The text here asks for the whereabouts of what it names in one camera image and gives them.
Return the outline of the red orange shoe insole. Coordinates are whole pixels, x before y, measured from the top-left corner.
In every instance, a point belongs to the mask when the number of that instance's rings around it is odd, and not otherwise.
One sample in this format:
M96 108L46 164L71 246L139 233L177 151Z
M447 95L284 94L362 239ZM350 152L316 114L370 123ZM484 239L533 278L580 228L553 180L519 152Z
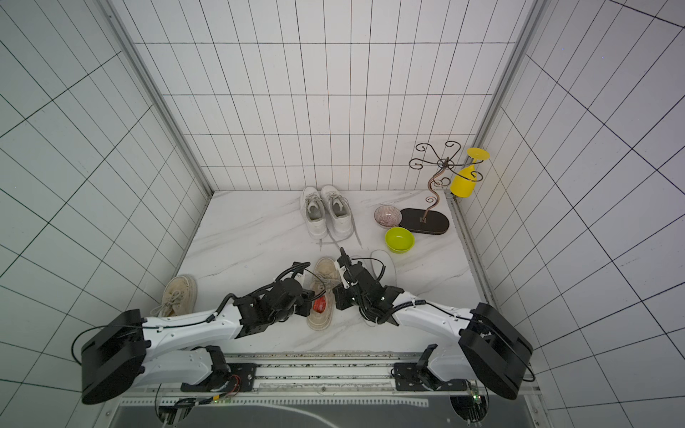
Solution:
M316 314L325 314L326 310L328 309L328 298L326 296L322 296L319 299L316 299L316 301L312 303L311 309Z

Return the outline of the white sneaker with laces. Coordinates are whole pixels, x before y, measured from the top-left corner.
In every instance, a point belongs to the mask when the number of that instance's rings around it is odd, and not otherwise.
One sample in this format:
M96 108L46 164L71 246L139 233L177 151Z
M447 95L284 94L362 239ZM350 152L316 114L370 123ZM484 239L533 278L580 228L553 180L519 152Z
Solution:
M338 242L354 236L358 245L362 246L348 200L332 185L324 185L320 195L330 219L328 232L332 238Z

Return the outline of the white shoe insole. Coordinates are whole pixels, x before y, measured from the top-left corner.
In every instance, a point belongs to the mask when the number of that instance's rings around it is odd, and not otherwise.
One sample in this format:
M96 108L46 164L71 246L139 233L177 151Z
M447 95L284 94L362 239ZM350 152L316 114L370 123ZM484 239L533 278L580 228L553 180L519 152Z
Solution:
M382 285L397 285L397 274L391 256L383 250L373 251L370 255L370 271Z
M363 317L362 320L363 320L364 324L369 328L378 327L378 324L376 324L375 322L373 322L371 320L366 319L365 317Z

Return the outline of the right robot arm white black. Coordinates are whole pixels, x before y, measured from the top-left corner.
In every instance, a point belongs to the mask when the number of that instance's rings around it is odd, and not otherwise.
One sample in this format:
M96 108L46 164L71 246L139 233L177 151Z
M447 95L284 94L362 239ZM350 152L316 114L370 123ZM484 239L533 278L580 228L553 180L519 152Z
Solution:
M344 249L335 261L341 283L334 288L336 308L356 307L376 326L410 327L442 338L448 345L426 346L415 372L430 391L457 380L478 380L504 399L515 399L523 383L534 383L533 346L493 306L473 310L420 299L400 287L383 285L360 258Z

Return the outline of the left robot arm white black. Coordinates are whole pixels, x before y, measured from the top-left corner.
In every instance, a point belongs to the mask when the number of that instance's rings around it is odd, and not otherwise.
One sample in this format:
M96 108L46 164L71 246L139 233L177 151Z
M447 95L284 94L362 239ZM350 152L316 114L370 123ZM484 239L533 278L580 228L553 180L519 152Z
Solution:
M263 333L292 315L308 317L318 296L297 279L308 267L296 263L243 297L228 294L215 310L178 317L127 310L98 326L80 351L82 403L104 403L157 383L178 383L184 392L231 390L237 378L220 342Z

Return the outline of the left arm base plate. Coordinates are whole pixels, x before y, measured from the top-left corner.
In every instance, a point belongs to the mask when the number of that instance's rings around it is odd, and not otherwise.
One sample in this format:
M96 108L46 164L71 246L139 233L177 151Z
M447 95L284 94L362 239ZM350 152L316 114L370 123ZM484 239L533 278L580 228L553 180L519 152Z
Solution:
M251 392L256 376L257 365L253 363L222 364L212 367L212 372L201 383L190 385L182 383L182 392Z

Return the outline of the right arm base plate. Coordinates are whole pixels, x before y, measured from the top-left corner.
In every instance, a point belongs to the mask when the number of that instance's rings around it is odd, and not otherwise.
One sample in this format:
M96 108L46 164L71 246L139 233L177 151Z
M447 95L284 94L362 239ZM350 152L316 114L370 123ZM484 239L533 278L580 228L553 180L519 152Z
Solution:
M442 381L419 363L395 363L391 376L399 392L466 392L469 389L467 380Z

